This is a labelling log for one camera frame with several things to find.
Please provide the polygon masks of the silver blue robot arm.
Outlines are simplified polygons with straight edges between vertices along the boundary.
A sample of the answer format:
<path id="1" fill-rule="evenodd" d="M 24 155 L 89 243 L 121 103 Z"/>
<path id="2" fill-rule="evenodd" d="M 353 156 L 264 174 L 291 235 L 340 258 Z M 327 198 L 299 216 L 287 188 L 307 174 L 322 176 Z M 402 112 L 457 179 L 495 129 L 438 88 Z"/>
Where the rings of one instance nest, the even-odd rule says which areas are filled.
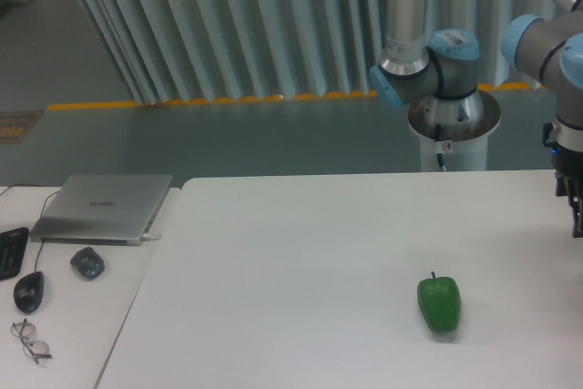
<path id="1" fill-rule="evenodd" d="M 556 193 L 568 200 L 573 235 L 582 234 L 582 0 L 554 0 L 568 12 L 546 20 L 514 19 L 500 51 L 517 70 L 550 90 L 556 118 L 543 127 L 551 151 Z M 487 143 L 501 109 L 478 88 L 480 49 L 476 37 L 447 28 L 424 32 L 427 0 L 386 0 L 384 48 L 370 68 L 378 97 L 389 107 L 407 107 L 418 137 L 424 171 L 483 171 Z"/>

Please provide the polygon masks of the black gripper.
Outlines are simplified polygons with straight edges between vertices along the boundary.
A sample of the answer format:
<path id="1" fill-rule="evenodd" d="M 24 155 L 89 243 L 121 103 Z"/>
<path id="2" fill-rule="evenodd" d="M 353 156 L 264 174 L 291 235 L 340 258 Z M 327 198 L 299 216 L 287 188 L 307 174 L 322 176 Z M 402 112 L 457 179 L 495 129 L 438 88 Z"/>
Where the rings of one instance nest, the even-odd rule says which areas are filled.
<path id="1" fill-rule="evenodd" d="M 556 195 L 568 197 L 573 213 L 574 238 L 582 237 L 582 153 L 553 144 L 551 162 L 557 181 Z"/>

